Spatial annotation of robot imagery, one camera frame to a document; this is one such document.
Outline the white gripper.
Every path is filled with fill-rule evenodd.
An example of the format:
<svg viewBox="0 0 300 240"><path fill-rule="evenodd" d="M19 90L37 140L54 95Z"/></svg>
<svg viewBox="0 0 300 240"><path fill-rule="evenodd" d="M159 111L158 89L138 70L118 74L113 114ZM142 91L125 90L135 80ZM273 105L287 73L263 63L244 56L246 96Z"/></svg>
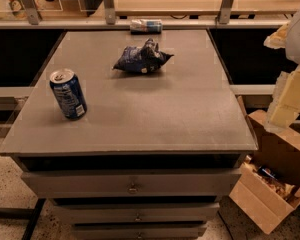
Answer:
<svg viewBox="0 0 300 240"><path fill-rule="evenodd" d="M289 24L282 25L268 36L263 45L271 49L286 46L286 57L300 64L300 10L293 15ZM264 128L268 132L279 133L300 115L300 65L291 73L280 73L272 97Z"/></svg>

